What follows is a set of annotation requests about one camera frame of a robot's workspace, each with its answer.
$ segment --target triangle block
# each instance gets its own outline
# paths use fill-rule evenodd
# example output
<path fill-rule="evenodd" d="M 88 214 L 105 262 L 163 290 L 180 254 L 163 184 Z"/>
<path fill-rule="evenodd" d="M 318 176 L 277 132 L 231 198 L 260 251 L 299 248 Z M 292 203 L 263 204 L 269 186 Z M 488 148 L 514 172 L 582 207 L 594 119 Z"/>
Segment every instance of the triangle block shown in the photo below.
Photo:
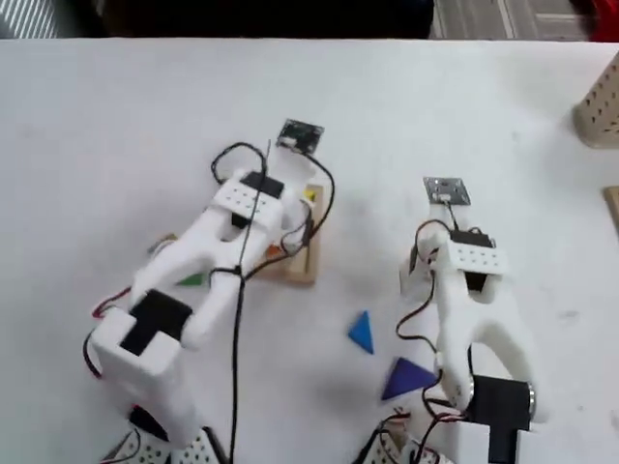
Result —
<path fill-rule="evenodd" d="M 199 287 L 205 282 L 206 278 L 203 273 L 193 274 L 185 277 L 183 280 L 177 283 L 177 285 L 183 285 L 185 287 Z"/>
<path fill-rule="evenodd" d="M 371 328 L 369 327 L 369 313 L 364 311 L 355 324 L 348 331 L 348 338 L 361 346 L 364 351 L 374 354 L 374 345 L 371 341 Z"/>
<path fill-rule="evenodd" d="M 385 401 L 404 393 L 429 387 L 434 382 L 436 382 L 436 376 L 433 373 L 405 358 L 398 358 L 380 399 Z"/>

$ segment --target purple triangle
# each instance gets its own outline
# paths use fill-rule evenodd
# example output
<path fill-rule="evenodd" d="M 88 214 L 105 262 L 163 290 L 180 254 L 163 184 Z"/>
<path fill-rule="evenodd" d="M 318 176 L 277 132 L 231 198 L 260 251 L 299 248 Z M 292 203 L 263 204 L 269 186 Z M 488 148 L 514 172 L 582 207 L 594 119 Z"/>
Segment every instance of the purple triangle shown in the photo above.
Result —
<path fill-rule="evenodd" d="M 398 358 L 380 399 L 385 401 L 404 393 L 429 387 L 434 382 L 436 382 L 434 374 L 405 358 Z"/>

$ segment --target wooden block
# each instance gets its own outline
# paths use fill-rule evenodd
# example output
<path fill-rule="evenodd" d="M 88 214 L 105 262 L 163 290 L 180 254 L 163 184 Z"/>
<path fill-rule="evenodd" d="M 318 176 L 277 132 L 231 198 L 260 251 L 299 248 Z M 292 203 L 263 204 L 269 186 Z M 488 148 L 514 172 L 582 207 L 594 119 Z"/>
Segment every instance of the wooden block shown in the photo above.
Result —
<path fill-rule="evenodd" d="M 324 215 L 324 189 L 321 186 L 308 186 L 308 189 L 315 194 L 313 220 L 314 223 L 317 223 Z M 311 285 L 316 282 L 318 276 L 319 256 L 320 232 L 318 232 L 313 239 L 311 239 L 309 245 L 299 251 L 296 256 L 284 259 L 279 263 L 264 268 L 257 276 Z"/>
<path fill-rule="evenodd" d="M 610 215 L 615 221 L 615 227 L 619 232 L 619 187 L 606 187 L 603 192 L 610 209 Z"/>

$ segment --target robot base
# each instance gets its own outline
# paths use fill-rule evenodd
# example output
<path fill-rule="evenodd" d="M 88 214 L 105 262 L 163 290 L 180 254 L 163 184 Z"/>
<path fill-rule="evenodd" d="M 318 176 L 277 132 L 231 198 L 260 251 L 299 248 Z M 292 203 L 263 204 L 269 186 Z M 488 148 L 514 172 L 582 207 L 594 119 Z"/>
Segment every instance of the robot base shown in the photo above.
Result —
<path fill-rule="evenodd" d="M 223 451 L 209 428 L 203 428 L 193 443 L 185 449 L 172 449 L 168 442 L 139 430 L 140 439 L 131 432 L 120 447 L 102 464 L 224 464 Z"/>

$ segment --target blue triangle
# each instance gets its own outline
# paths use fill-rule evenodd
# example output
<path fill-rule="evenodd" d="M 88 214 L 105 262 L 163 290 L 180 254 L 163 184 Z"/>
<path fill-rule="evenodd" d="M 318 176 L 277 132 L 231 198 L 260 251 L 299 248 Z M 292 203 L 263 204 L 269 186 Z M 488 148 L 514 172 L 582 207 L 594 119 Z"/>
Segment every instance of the blue triangle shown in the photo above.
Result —
<path fill-rule="evenodd" d="M 381 399 L 391 399 L 400 394 L 429 387 L 436 382 L 436 376 L 404 358 L 398 358 L 391 371 Z"/>
<path fill-rule="evenodd" d="M 361 346 L 365 351 L 374 354 L 374 345 L 371 342 L 371 329 L 369 328 L 369 314 L 364 311 L 357 322 L 348 331 L 348 337 Z"/>

